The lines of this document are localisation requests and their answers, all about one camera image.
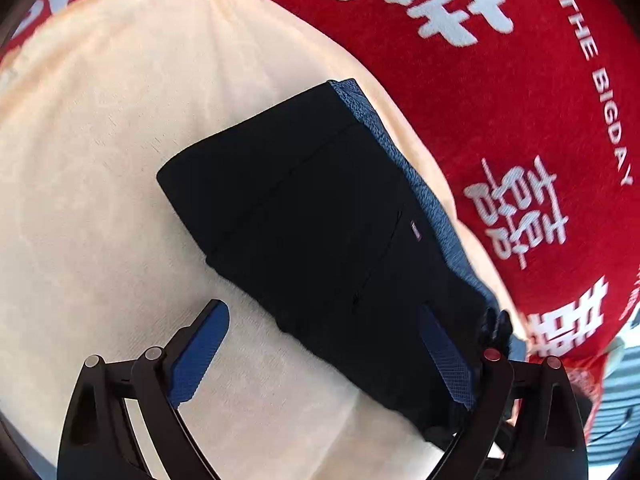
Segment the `red sofa cover white characters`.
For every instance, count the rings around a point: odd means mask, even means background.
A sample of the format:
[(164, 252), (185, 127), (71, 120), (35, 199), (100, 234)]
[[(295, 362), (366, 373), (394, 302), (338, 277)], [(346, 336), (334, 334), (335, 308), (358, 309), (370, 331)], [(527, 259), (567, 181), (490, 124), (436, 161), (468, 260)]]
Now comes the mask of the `red sofa cover white characters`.
[[(75, 1), (36, 0), (1, 65)], [(533, 356), (599, 373), (638, 302), (639, 43), (612, 1), (271, 1), (416, 124)]]

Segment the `cream seat cushion cover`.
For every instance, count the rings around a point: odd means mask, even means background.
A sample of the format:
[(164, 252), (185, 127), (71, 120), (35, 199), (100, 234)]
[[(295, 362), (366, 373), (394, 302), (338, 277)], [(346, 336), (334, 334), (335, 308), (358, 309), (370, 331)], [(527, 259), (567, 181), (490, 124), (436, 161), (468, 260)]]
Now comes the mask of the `cream seat cushion cover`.
[(77, 0), (1, 65), (1, 411), (55, 474), (88, 356), (140, 356), (228, 304), (180, 413), (225, 479), (423, 479), (442, 453), (206, 266), (157, 184), (183, 148), (354, 78), (447, 214), (444, 165), (356, 58), (271, 0)]

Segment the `black pants with blue waistband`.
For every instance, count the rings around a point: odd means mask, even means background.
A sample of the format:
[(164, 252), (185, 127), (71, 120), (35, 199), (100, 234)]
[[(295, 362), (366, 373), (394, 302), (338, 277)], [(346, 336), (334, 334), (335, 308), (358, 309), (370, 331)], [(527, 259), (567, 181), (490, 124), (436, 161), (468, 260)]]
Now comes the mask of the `black pants with blue waistband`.
[(307, 350), (447, 446), (469, 411), (423, 343), (429, 308), (480, 345), (496, 296), (356, 81), (330, 80), (169, 159), (206, 262)]

